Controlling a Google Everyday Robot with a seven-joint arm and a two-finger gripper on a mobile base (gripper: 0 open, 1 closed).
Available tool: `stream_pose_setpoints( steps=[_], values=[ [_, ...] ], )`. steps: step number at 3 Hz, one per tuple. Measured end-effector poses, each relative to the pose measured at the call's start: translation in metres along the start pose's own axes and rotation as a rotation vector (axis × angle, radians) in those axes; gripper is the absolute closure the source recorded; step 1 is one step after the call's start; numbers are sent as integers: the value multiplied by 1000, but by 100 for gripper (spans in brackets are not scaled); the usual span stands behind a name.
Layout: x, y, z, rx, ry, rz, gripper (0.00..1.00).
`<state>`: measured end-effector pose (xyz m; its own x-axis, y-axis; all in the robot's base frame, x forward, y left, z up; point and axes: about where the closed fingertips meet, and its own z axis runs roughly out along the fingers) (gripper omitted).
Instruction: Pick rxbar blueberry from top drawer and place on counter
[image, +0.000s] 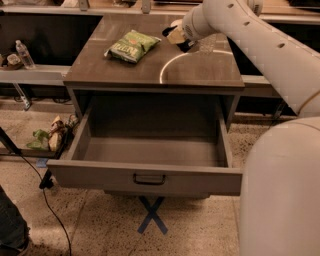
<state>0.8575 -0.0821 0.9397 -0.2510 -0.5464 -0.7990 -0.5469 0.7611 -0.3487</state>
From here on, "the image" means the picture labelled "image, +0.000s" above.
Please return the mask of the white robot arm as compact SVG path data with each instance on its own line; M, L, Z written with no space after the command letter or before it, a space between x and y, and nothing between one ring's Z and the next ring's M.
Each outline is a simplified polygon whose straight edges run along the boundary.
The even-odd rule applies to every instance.
M221 32L296 114L271 127L246 159L240 256L320 256L320 56L253 11L259 0L203 0L169 27L174 43Z

